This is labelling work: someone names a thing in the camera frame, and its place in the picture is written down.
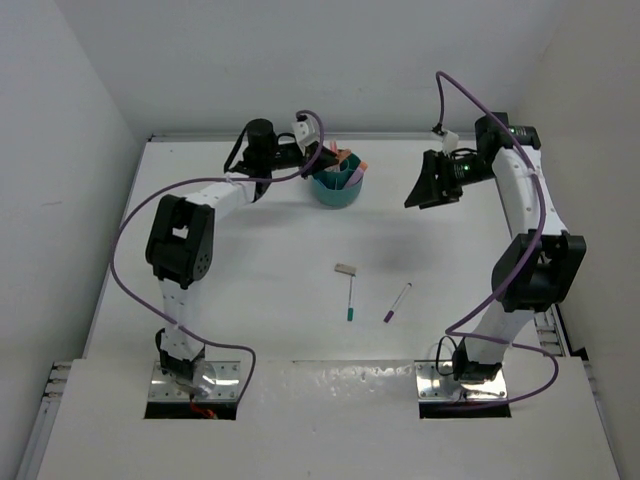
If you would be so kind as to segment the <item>orange highlighter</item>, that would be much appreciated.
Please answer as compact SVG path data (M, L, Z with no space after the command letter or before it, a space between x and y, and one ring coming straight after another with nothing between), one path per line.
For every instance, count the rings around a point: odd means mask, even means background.
M352 154L352 151L350 149L338 150L335 153L337 164L340 165L342 162L347 160L351 154Z

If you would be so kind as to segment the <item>pink highlighter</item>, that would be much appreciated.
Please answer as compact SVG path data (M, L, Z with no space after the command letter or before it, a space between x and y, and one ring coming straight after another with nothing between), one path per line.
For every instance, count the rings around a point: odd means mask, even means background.
M363 178L364 174L366 171L363 171L358 168L351 174L351 176L349 177L349 179L347 180L347 182L344 185L344 189L348 189L351 188L355 185L357 185Z

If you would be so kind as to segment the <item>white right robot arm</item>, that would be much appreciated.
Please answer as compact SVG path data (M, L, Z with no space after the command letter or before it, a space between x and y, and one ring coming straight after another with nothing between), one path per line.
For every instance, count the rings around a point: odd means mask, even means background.
M557 213L544 179L541 141L532 126L500 129L483 117L475 124L476 149L457 156L427 150L405 207L427 209L460 200L464 187L493 180L512 240L491 274L491 300L475 329L452 355L454 380L481 383L502 368L507 348L535 314L567 296L586 254Z

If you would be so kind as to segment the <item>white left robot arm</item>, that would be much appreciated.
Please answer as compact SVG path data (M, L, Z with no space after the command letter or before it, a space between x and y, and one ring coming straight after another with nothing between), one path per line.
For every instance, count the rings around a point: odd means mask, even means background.
M320 144L312 119L301 115L282 135L271 121L249 121L227 157L225 179L187 196L162 196L156 209L145 258L159 280L163 313L172 326L156 335L161 368L182 380L195 379L205 345L181 328L194 314L188 306L192 285L201 281L213 262L216 223L257 202L274 183L277 170L301 169L304 178L343 167L350 155L335 144Z

